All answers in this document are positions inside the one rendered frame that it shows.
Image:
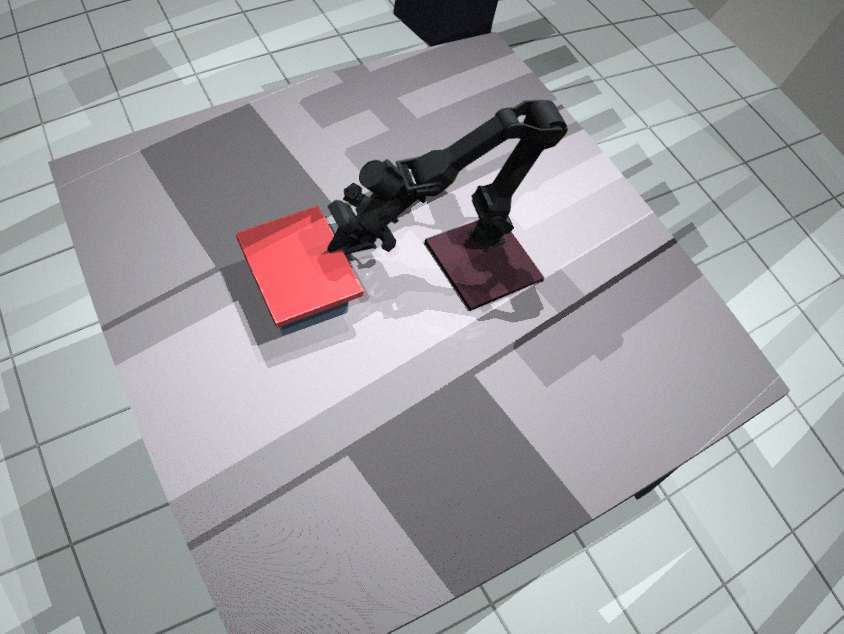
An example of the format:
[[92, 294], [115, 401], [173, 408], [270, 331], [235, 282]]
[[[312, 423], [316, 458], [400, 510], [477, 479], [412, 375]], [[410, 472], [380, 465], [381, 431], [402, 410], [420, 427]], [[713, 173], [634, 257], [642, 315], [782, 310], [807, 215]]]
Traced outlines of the red lid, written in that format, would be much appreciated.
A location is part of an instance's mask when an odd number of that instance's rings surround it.
[[236, 237], [276, 328], [363, 296], [319, 206]]

